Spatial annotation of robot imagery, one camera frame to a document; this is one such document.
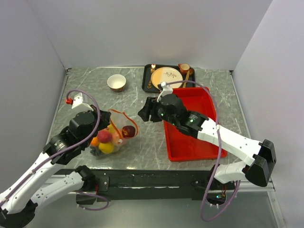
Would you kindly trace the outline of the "green orange mango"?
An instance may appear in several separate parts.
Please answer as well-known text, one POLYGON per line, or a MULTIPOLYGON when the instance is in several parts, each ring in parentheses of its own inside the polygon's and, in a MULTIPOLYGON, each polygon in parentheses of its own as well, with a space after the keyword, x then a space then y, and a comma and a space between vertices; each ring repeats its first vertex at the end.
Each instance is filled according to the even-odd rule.
POLYGON ((99 145, 99 140, 97 137, 94 137, 90 143, 92 147, 97 147, 99 145))

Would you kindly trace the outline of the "dark purple passionfruit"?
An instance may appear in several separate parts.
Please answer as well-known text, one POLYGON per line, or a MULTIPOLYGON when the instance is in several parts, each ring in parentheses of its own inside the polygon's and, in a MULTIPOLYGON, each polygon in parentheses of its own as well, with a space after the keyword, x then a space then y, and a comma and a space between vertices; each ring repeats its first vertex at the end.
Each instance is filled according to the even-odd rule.
POLYGON ((132 125, 127 125, 122 128, 123 138, 132 138, 135 136, 136 128, 132 125))

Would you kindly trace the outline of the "red wrinkled fruit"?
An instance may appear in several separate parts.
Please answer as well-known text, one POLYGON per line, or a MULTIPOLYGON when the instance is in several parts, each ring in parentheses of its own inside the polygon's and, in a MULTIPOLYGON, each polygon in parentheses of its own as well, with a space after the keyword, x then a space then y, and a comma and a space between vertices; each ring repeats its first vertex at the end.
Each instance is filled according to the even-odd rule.
POLYGON ((97 134, 100 143, 109 143, 112 141, 112 134, 108 130, 101 130, 97 134))

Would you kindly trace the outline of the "clear zip top bag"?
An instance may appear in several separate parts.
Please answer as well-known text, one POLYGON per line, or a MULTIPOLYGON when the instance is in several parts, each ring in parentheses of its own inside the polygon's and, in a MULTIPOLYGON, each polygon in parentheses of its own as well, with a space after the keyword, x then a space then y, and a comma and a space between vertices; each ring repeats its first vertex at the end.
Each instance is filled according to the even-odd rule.
POLYGON ((137 123, 124 112, 110 109, 110 122, 100 130, 90 144, 90 153, 98 158, 116 153, 124 144, 136 137, 137 123))

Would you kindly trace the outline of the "dark grape bunch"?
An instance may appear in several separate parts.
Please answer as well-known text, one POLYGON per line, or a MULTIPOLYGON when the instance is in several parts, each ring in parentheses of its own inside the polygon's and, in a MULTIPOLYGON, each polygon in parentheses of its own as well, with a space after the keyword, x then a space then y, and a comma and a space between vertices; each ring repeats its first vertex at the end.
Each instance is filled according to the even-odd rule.
POLYGON ((104 156, 104 154, 96 147, 90 147, 90 153, 96 158, 104 156))

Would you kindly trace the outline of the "yellow pear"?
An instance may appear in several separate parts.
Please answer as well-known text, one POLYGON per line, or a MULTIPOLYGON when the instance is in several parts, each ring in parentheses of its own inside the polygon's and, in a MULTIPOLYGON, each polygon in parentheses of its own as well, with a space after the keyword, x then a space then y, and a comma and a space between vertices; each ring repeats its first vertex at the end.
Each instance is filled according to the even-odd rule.
POLYGON ((110 154, 114 152, 114 145, 111 142, 99 143, 98 149, 104 154, 110 154))

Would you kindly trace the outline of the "peach fruit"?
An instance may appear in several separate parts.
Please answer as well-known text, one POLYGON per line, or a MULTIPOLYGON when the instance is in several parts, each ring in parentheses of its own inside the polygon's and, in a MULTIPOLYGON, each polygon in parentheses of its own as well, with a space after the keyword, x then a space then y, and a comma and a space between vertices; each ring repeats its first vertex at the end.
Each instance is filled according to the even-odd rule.
POLYGON ((112 134, 112 143, 113 145, 119 145, 120 143, 122 143, 122 139, 119 133, 115 132, 112 134))

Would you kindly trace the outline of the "green yellow orange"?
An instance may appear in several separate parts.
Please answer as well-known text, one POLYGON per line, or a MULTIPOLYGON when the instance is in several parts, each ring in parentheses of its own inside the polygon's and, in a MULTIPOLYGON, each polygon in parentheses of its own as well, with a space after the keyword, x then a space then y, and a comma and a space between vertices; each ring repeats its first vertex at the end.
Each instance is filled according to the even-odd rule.
POLYGON ((111 134, 115 133, 115 129, 111 124, 107 126, 107 131, 111 134))

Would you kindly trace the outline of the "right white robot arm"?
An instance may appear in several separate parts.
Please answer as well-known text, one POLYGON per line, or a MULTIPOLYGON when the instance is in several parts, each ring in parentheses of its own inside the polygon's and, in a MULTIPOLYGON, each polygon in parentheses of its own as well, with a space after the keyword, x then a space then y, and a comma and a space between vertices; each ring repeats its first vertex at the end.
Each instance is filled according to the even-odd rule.
POLYGON ((148 97, 138 112, 145 122, 165 121, 175 126, 183 135, 211 143, 238 157, 241 161, 215 166, 208 184, 219 189, 230 181, 249 182, 266 187, 276 164, 274 143, 262 142, 237 134, 196 111, 187 110, 182 100, 174 94, 148 97))

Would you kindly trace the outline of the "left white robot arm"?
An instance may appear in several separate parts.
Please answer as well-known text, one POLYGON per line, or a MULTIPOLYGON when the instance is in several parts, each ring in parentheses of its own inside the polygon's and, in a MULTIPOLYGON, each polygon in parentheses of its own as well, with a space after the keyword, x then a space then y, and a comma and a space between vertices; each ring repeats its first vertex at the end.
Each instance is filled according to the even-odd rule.
POLYGON ((110 123, 109 112, 86 111, 76 114, 69 125, 53 136, 34 164, 0 195, 0 225, 23 228, 35 213, 72 191, 88 191, 95 186, 93 172, 85 165, 46 187, 43 184, 57 171, 89 147, 98 131, 110 123))

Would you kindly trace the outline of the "white brown bowl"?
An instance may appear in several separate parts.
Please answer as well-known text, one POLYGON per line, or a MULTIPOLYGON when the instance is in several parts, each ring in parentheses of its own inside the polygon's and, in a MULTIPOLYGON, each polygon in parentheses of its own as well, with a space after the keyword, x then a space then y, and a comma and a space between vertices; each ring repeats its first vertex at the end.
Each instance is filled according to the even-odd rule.
POLYGON ((120 74, 112 75, 108 78, 107 85, 114 92, 122 92, 126 86, 126 78, 120 74))

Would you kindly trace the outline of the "gold fork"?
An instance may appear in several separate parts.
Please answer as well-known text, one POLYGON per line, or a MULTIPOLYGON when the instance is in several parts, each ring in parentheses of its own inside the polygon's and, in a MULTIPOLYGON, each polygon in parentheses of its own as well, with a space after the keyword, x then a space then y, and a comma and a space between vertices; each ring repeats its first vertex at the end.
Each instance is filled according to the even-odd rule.
POLYGON ((155 64, 151 64, 151 69, 150 69, 151 76, 150 76, 150 81, 149 81, 149 83, 147 85, 148 89, 151 89, 151 87, 152 87, 152 74, 154 73, 155 69, 156 69, 156 65, 155 64))

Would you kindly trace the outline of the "black serving tray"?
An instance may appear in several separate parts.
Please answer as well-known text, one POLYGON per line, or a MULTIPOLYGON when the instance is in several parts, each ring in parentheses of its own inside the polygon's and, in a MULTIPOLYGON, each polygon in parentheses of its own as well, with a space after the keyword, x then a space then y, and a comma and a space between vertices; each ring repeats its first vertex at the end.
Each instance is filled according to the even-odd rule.
MULTIPOLYGON (((180 69, 177 66, 170 66, 170 65, 159 65, 159 64, 156 64, 156 69, 158 68, 161 68, 161 67, 172 67, 174 69, 177 69, 179 72, 180 72, 180 69)), ((147 64, 145 67, 144 67, 144 72, 143 72, 143 80, 142 80, 142 89, 143 91, 147 92, 147 93, 155 93, 155 94, 158 94, 160 92, 159 89, 157 89, 156 87, 153 86, 152 84, 152 87, 151 89, 148 89, 147 88, 147 85, 150 81, 150 76, 151 76, 151 73, 150 73, 150 69, 151 69, 151 64, 147 64)), ((189 77, 189 80, 190 81, 195 81, 195 71, 193 72, 193 74, 189 77)))

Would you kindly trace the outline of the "small brown cup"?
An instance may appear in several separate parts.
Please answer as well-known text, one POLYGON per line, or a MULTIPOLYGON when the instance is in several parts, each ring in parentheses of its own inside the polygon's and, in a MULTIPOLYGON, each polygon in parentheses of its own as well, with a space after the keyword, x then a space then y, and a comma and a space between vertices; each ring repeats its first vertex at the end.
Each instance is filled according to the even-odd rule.
POLYGON ((187 74, 190 70, 190 66, 186 63, 178 64, 178 67, 182 75, 187 74))

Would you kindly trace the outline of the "gold spoon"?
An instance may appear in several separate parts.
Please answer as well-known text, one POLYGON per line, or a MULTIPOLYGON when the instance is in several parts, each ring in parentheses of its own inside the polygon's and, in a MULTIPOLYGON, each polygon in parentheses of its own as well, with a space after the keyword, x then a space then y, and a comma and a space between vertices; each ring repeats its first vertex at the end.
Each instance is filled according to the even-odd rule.
POLYGON ((189 80, 189 77, 193 74, 194 72, 194 69, 193 68, 190 68, 186 74, 186 80, 189 80))

